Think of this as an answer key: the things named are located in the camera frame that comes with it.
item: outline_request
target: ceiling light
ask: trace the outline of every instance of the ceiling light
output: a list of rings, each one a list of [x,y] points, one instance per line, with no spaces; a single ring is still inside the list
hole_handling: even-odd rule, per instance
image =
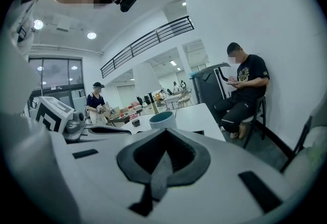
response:
[[[88,39],[95,39],[96,36],[97,36],[96,33],[93,33],[93,32],[87,34]]]
[[[36,30],[40,30],[43,27],[43,22],[41,20],[35,20],[34,21],[34,28]]]

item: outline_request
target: man's leg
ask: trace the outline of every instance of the man's leg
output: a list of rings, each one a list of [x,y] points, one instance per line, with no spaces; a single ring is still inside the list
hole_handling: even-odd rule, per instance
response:
[[[241,121],[254,114],[255,104],[240,101],[221,119],[221,126],[230,133],[238,133]]]
[[[233,97],[227,99],[221,99],[215,104],[215,109],[218,115],[218,124],[221,126],[221,119],[226,115],[227,110],[233,108],[233,106],[237,103],[237,100]]]

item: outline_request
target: man's hand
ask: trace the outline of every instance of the man's hand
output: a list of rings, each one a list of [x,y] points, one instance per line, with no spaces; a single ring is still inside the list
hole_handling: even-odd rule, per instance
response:
[[[237,80],[236,80],[235,77],[230,76],[230,77],[228,78],[228,81],[234,83],[234,82],[236,82]]]
[[[244,82],[237,82],[235,81],[234,84],[232,84],[232,86],[236,89],[242,89],[245,87],[245,83]]]

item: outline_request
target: man in black t-shirt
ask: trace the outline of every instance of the man in black t-shirt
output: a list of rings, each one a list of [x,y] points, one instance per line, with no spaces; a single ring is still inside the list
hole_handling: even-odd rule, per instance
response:
[[[215,107],[220,118],[219,125],[230,132],[230,137],[243,138],[246,125],[241,121],[251,117],[255,112],[256,100],[265,95],[269,83],[269,73],[265,61],[257,55],[248,55],[235,42],[227,48],[229,59],[240,63],[237,79],[229,77],[229,83],[237,90],[231,97],[220,100]]]

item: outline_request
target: balcony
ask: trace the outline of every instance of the balcony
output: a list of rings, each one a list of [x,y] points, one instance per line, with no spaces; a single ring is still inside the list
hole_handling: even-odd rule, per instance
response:
[[[131,43],[125,49],[116,54],[109,62],[107,62],[101,68],[102,78],[105,78],[119,66],[143,53],[147,49],[191,30],[194,30],[194,27],[189,16],[185,16],[151,31],[150,33]]]

